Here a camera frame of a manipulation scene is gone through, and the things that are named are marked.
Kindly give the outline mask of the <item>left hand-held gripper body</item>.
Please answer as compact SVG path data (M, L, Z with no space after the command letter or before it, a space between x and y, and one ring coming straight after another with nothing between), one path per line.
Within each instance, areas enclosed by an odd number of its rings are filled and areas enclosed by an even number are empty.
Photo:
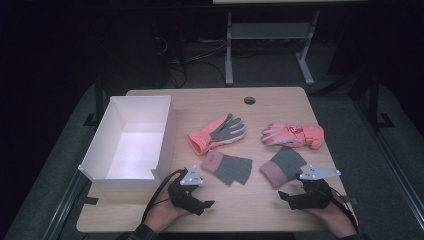
M179 176L168 187L170 200L174 206L192 213L191 207L202 202L195 198L192 193L203 183L203 179L196 166L193 166L190 170L181 169L178 173Z

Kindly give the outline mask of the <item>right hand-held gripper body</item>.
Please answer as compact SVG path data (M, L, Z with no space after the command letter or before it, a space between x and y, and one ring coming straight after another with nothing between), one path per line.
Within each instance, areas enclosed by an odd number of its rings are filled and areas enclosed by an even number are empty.
M325 179L340 175L341 172L337 169L310 165L306 171L298 176L305 191L296 200L300 204L298 209L325 208L333 198L330 186Z

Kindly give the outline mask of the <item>grey knit glove pink cuff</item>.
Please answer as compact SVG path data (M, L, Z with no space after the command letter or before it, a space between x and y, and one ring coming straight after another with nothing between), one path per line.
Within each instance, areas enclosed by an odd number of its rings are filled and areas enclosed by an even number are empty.
M282 147L268 162L260 167L260 172L274 189L280 188L301 173L306 165L303 157L292 148Z
M251 175L252 160L210 150L204 158L201 168L212 173L228 186L234 181L245 185Z

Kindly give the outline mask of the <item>pink padded ski glove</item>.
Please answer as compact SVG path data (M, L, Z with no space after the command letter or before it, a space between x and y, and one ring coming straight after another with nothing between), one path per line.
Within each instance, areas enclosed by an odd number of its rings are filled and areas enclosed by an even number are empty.
M267 146L308 146L315 150L324 143L324 130L321 126L314 125L272 123L262 131L261 142Z

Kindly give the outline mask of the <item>white box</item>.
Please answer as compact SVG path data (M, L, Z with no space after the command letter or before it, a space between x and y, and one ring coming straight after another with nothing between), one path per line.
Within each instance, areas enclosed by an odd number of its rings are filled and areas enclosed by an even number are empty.
M154 191L171 172L172 98L113 96L79 170L103 191Z

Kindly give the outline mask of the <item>pink glove with grey palm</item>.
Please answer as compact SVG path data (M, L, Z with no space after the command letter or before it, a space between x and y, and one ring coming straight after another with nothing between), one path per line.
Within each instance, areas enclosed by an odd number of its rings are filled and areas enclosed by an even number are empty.
M215 147L243 139L245 133L245 125L242 120L229 113L208 123L200 131L190 132L188 139L194 153L201 156Z

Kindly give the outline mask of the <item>black stand leg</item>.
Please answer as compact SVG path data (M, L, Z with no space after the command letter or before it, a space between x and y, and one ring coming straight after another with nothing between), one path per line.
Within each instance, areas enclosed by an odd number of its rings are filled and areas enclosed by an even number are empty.
M386 113L380 113L378 111L380 83L375 69L371 66L368 67L368 86L369 97L367 117L369 123L376 131L379 131L381 128L394 128L394 124L390 117Z
M96 77L94 84L95 89L95 112L87 116L84 125L98 127L104 113L104 102L103 102L103 88L101 75Z

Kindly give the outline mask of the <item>grey metal stand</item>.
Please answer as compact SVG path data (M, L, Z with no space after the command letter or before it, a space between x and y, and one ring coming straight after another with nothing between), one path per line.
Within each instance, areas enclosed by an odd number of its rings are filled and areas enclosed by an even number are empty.
M309 22L294 23L234 23L232 13L227 14L226 52L224 57L225 85L233 86L232 43L235 40L303 40L300 52L295 54L305 83L312 86L315 81L306 62L315 33L320 11L315 11Z

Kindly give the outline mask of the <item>metal floor rail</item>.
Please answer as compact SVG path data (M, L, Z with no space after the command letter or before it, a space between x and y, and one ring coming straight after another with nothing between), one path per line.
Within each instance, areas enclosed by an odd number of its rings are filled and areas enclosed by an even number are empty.
M386 115L384 115L383 123L373 123L368 116L367 109L364 104L359 101L354 101L353 105L357 110L358 114L364 121L368 131L372 138L376 142L380 149L391 174L393 175L394 181L398 186L403 198L405 199L411 213L415 220L424 232L424 201L419 198L419 195L413 188L411 182L408 179L406 172L401 168L398 159L389 148L387 141L384 139L381 130L390 127L390 121Z
M59 239L67 218L71 214L75 203L78 201L79 196L85 189L87 183L88 179L79 170L76 170L64 192L64 195L56 207L42 240Z

